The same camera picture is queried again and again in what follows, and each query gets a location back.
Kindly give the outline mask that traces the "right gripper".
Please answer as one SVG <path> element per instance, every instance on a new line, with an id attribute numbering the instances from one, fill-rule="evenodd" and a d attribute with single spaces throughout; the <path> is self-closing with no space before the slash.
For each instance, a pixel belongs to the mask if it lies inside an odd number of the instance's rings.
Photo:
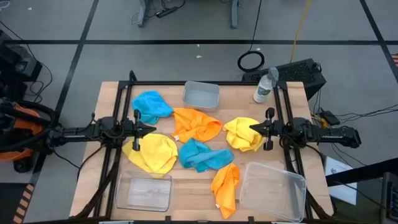
<path id="1" fill-rule="evenodd" d="M 266 110 L 266 120 L 258 123 L 250 125 L 250 128 L 255 132 L 259 133 L 261 136 L 266 136 L 267 140 L 264 145 L 265 151 L 270 151 L 273 149 L 274 142 L 272 140 L 274 134 L 274 121 L 272 120 L 275 116 L 275 109 L 270 107 Z"/>

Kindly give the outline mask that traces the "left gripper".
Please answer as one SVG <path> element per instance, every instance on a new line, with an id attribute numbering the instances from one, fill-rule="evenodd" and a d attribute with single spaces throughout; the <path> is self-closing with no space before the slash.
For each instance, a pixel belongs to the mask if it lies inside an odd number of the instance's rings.
<path id="1" fill-rule="evenodd" d="M 151 126 L 149 124 L 145 124 L 141 122 L 141 128 L 140 128 L 140 118 L 141 118 L 141 113 L 139 110 L 134 110 L 134 120 L 132 121 L 134 123 L 134 131 L 133 131 L 133 143 L 132 143 L 132 149 L 134 151 L 140 151 L 140 146 L 139 146 L 139 138 L 143 138 L 144 136 L 148 135 L 149 133 L 153 133 L 155 131 L 155 126 Z"/>

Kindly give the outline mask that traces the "yellow microfiber towel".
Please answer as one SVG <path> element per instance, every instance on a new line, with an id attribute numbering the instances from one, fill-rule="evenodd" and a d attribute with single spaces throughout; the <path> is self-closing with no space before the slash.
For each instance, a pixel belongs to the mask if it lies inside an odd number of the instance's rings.
<path id="1" fill-rule="evenodd" d="M 223 126 L 226 132 L 226 140 L 234 149 L 242 152 L 256 152 L 265 142 L 266 137 L 250 128 L 251 125 L 259 124 L 252 118 L 237 117 Z"/>
<path id="2" fill-rule="evenodd" d="M 135 151 L 134 140 L 130 140 L 122 151 L 136 166 L 153 178 L 163 178 L 174 166 L 178 157 L 177 145 L 162 134 L 148 134 L 139 139 L 140 150 Z"/>

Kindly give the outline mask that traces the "blue microfiber towel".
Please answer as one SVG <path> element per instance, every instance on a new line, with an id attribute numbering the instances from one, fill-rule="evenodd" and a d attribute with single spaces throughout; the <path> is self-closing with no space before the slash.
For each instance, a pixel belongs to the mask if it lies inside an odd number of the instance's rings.
<path id="1" fill-rule="evenodd" d="M 155 125 L 160 118 L 169 117 L 174 112 L 173 108 L 154 90 L 145 91 L 135 97 L 132 108 L 140 112 L 143 123 L 151 125 Z"/>
<path id="2" fill-rule="evenodd" d="M 220 170 L 234 160 L 229 149 L 212 150 L 206 144 L 189 139 L 179 150 L 179 161 L 184 168 L 194 168 L 197 172 L 209 169 Z"/>

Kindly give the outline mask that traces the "orange microfiber towel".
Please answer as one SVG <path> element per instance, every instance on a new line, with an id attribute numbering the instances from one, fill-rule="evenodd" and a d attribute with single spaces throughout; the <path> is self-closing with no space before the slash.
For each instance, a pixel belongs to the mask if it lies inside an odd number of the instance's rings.
<path id="1" fill-rule="evenodd" d="M 216 206 L 224 219 L 228 219 L 236 212 L 235 190 L 238 185 L 239 168 L 233 163 L 221 168 L 211 183 Z"/>
<path id="2" fill-rule="evenodd" d="M 171 134 L 183 143 L 190 139 L 207 142 L 215 138 L 222 128 L 222 122 L 207 114 L 190 108 L 174 108 L 175 131 Z"/>

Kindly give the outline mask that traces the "white spray bottle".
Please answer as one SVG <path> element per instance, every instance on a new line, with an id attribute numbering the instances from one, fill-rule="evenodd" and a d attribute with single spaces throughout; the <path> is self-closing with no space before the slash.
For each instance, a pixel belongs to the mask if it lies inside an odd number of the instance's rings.
<path id="1" fill-rule="evenodd" d="M 268 74 L 261 77 L 257 88 L 253 94 L 253 99 L 256 103 L 265 102 L 269 93 L 276 87 L 279 81 L 279 71 L 276 67 L 270 67 Z"/>

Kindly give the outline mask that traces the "large clear plastic bin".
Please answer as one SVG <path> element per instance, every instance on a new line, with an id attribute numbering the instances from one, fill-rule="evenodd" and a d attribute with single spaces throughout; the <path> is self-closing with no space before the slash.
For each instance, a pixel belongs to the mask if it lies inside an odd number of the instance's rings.
<path id="1" fill-rule="evenodd" d="M 246 165 L 239 202 L 251 210 L 298 223 L 305 217 L 306 193 L 303 176 L 250 162 Z"/>

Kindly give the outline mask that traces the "small clear plastic bin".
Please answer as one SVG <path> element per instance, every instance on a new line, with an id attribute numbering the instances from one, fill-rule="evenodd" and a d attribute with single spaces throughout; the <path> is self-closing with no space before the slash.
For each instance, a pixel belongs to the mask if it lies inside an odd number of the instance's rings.
<path id="1" fill-rule="evenodd" d="M 168 174 L 124 171 L 118 179 L 114 204 L 125 210 L 166 212 L 173 188 L 173 179 Z"/>

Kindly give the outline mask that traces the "black perforated computer case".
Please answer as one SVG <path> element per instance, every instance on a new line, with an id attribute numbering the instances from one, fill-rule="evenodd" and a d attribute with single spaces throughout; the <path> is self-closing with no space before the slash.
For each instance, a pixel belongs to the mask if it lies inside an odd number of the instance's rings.
<path id="1" fill-rule="evenodd" d="M 279 80 L 283 82 L 302 82 L 307 100 L 311 99 L 326 83 L 322 68 L 312 58 L 276 66 Z"/>

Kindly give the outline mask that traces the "white paper sheet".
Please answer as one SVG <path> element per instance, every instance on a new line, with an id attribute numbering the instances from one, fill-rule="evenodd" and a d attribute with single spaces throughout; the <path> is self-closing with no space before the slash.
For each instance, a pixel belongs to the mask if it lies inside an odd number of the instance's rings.
<path id="1" fill-rule="evenodd" d="M 324 165 L 324 171 L 326 176 L 352 169 L 351 166 L 337 161 L 336 159 L 333 159 L 331 157 L 326 157 Z M 331 197 L 351 205 L 356 205 L 357 185 L 358 184 L 356 182 L 348 184 L 348 187 L 345 185 L 336 185 L 329 187 L 328 190 Z"/>

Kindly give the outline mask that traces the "black table edge bar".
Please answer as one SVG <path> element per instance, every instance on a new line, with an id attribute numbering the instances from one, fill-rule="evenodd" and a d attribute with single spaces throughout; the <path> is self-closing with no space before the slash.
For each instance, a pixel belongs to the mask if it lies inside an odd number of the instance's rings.
<path id="1" fill-rule="evenodd" d="M 329 187 L 342 184 L 351 184 L 364 180 L 378 179 L 386 172 L 398 175 L 398 157 L 368 166 L 328 175 L 326 176 L 326 182 L 327 186 Z"/>

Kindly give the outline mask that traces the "grey desk leg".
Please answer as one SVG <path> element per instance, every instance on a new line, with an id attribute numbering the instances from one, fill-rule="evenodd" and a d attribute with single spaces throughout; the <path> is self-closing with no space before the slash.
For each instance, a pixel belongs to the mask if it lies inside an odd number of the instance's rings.
<path id="1" fill-rule="evenodd" d="M 231 28 L 238 28 L 239 0 L 231 0 Z"/>
<path id="2" fill-rule="evenodd" d="M 140 8 L 137 18 L 137 26 L 139 28 L 144 26 L 144 21 L 149 17 L 149 11 L 151 10 L 152 0 L 139 0 Z"/>

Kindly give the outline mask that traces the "black power strip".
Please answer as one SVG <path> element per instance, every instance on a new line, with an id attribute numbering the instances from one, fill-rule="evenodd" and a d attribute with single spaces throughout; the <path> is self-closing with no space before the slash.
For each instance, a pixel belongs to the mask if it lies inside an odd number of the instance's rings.
<path id="1" fill-rule="evenodd" d="M 162 18 L 162 17 L 168 16 L 171 13 L 174 13 L 177 10 L 178 10 L 178 7 L 172 7 L 172 8 L 164 9 L 164 10 L 162 10 L 160 12 L 156 12 L 155 16 L 158 17 L 158 18 Z"/>

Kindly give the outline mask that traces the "black equipment box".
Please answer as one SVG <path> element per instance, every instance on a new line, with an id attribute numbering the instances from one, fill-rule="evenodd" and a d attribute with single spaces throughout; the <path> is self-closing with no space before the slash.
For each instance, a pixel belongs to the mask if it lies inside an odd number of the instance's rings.
<path id="1" fill-rule="evenodd" d="M 42 64 L 18 44 L 6 45 L 12 40 L 0 29 L 0 98 L 23 100 L 26 82 L 35 82 Z"/>

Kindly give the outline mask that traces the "grey equipment cabinet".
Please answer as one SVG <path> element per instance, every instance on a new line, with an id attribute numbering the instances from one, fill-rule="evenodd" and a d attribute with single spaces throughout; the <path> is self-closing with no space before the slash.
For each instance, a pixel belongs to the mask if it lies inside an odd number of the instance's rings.
<path id="1" fill-rule="evenodd" d="M 398 224 L 398 176 L 385 172 L 382 180 L 380 224 Z"/>

